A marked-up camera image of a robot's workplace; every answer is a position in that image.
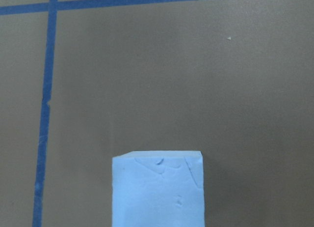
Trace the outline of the light blue foam block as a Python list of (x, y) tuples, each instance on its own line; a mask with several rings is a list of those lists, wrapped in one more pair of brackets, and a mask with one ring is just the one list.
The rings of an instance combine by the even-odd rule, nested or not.
[(112, 159), (112, 226), (205, 226), (200, 151), (133, 151)]

